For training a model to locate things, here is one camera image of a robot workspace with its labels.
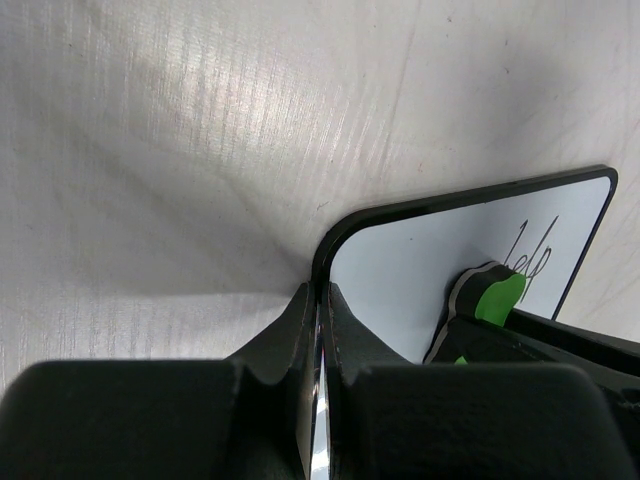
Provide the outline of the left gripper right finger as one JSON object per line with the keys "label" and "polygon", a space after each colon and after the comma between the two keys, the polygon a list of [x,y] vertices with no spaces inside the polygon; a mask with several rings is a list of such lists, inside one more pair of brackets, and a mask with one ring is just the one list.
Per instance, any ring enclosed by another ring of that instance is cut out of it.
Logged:
{"label": "left gripper right finger", "polygon": [[556,362],[415,365],[327,289],[334,479],[635,479],[639,407]]}

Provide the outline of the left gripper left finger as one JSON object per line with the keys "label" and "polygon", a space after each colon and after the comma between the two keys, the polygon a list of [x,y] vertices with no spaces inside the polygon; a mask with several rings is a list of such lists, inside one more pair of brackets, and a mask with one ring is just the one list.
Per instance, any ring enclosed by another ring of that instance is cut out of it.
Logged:
{"label": "left gripper left finger", "polygon": [[5,479],[305,479],[315,292],[219,360],[34,364],[1,401]]}

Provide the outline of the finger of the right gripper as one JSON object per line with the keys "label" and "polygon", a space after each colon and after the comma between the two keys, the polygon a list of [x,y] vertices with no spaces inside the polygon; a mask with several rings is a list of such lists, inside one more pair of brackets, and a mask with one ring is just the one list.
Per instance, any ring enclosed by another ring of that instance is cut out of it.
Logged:
{"label": "finger of the right gripper", "polygon": [[583,370],[603,389],[639,393],[639,354],[546,324],[525,332],[455,319],[451,340],[469,362],[545,362]]}
{"label": "finger of the right gripper", "polygon": [[507,318],[511,331],[600,365],[638,365],[639,344],[544,319],[519,310]]}

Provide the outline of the green whiteboard eraser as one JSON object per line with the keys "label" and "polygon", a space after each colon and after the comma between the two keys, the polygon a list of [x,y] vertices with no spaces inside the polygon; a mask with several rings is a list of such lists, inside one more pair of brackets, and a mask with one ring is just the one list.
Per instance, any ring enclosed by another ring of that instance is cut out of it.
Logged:
{"label": "green whiteboard eraser", "polygon": [[503,327],[526,289],[526,276],[490,261],[463,271],[452,283],[445,301],[445,316],[423,359],[433,362],[456,318],[485,321]]}

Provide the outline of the small black-framed whiteboard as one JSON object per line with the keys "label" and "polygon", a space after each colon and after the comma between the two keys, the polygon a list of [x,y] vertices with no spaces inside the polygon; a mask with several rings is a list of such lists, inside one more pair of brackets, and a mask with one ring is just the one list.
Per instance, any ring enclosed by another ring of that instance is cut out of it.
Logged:
{"label": "small black-framed whiteboard", "polygon": [[325,363],[328,475],[342,452],[348,368],[423,361],[467,269],[522,273],[520,311],[555,320],[618,184],[604,165],[356,211],[332,227],[312,264]]}

